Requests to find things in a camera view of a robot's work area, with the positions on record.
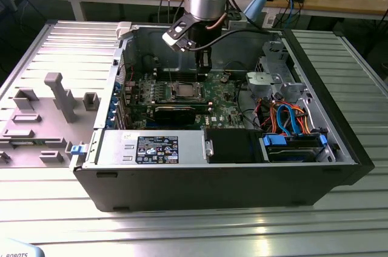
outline white plastic part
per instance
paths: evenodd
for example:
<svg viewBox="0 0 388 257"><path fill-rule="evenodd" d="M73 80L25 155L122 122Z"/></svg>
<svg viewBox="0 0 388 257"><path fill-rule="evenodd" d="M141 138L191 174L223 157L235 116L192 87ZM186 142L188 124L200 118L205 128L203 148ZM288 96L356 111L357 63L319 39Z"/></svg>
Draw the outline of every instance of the white plastic part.
<svg viewBox="0 0 388 257"><path fill-rule="evenodd" d="M131 31L131 27L131 22L119 22L116 28L117 39L120 40L126 38Z"/></svg>

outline circuit board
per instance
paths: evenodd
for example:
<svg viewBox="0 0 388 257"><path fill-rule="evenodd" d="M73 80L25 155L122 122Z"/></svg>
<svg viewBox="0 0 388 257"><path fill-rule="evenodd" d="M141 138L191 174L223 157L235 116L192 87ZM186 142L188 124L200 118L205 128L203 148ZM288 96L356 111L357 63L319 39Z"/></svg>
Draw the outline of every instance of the circuit board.
<svg viewBox="0 0 388 257"><path fill-rule="evenodd" d="M235 81L221 83L222 76L223 73L209 73L204 82L166 82L144 75L126 88L126 110L132 125L130 128L158 129L153 111L157 107L171 105L174 94L178 101L187 101L184 104L179 102L179 106L196 110L194 124L185 125L184 129L244 128L235 101Z"/></svg>

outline motherboard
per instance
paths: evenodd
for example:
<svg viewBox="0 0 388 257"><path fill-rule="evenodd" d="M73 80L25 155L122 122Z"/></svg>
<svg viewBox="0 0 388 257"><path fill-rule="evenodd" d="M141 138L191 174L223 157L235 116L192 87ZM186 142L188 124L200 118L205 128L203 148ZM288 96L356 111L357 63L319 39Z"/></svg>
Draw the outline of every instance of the motherboard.
<svg viewBox="0 0 388 257"><path fill-rule="evenodd" d="M196 82L144 74L126 82L128 129L244 128L236 103L237 82L226 76L209 73L204 82Z"/></svg>

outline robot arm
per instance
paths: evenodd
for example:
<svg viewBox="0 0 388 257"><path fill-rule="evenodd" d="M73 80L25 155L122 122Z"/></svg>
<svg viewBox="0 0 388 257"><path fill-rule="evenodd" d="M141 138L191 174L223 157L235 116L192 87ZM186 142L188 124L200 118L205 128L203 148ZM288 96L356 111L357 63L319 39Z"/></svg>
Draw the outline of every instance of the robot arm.
<svg viewBox="0 0 388 257"><path fill-rule="evenodd" d="M255 20L267 0L233 0L244 14ZM226 0L185 0L185 14L177 20L163 40L175 51L206 46L221 36L222 21L226 17ZM195 61L198 76L212 69L211 47L196 51Z"/></svg>

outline power supply label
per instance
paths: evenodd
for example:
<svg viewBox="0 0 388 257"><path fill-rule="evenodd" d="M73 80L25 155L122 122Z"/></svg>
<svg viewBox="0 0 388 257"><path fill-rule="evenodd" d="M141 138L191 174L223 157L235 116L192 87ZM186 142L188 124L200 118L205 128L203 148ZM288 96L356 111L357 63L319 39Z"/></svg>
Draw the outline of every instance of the power supply label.
<svg viewBox="0 0 388 257"><path fill-rule="evenodd" d="M138 164L179 163L178 137L138 137L136 151Z"/></svg>

